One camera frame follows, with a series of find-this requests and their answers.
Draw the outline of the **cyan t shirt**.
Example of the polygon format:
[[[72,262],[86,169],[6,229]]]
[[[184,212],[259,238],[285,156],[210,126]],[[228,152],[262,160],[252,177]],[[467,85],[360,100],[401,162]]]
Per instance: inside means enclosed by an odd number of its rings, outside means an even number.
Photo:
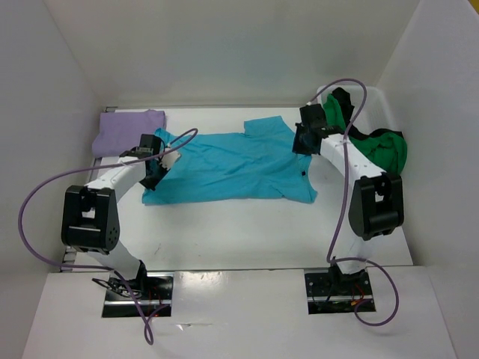
[[[295,134],[282,117],[247,120],[243,132],[188,136],[157,129],[156,136],[178,147],[180,158],[145,205],[229,199],[281,199],[313,203],[317,192],[308,170],[311,157],[292,151]]]

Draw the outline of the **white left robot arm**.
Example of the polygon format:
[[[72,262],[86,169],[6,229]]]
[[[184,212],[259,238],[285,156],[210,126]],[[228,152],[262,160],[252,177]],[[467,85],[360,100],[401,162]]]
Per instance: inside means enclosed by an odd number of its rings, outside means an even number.
[[[145,264],[120,241],[118,201],[138,183],[147,190],[156,188],[172,164],[164,165],[161,157],[151,156],[165,149],[161,138],[143,134],[139,145],[118,159],[119,163],[137,159],[139,163],[112,168],[84,186],[72,185],[64,196],[62,242],[119,271],[125,277],[123,291],[134,299],[148,295],[156,284],[147,277]]]

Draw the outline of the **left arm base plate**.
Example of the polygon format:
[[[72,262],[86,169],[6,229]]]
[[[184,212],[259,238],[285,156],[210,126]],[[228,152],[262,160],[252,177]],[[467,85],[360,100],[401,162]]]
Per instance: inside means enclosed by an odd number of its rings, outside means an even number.
[[[145,292],[141,292],[137,286],[130,283],[143,315],[147,318],[170,317],[174,287],[173,274],[148,276],[148,280],[149,287]],[[94,278],[93,281],[106,290],[102,310],[103,318],[140,317],[127,288],[118,278],[110,277],[108,280]]]

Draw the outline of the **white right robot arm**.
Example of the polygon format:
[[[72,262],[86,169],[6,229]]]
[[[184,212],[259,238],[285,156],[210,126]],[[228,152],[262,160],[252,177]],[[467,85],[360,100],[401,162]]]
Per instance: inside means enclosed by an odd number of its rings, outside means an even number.
[[[329,288],[344,294],[354,285],[353,275],[364,270],[373,244],[402,226],[403,182],[367,159],[339,126],[330,126],[321,105],[305,105],[299,112],[293,152],[321,156],[344,177],[340,218],[326,255],[338,268],[328,276]]]

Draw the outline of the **purple t shirt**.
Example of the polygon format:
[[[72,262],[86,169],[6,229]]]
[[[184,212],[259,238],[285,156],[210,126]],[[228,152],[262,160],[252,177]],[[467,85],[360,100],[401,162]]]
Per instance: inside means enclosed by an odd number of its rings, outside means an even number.
[[[91,146],[93,157],[119,156],[138,146],[143,134],[153,134],[158,128],[165,127],[164,111],[103,112],[99,133]]]

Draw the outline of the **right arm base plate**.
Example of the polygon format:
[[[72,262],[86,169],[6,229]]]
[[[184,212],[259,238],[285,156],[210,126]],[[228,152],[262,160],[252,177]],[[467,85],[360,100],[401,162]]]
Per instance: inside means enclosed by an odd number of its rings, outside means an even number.
[[[375,312],[370,278],[365,270],[342,274],[336,266],[305,271],[308,313]]]

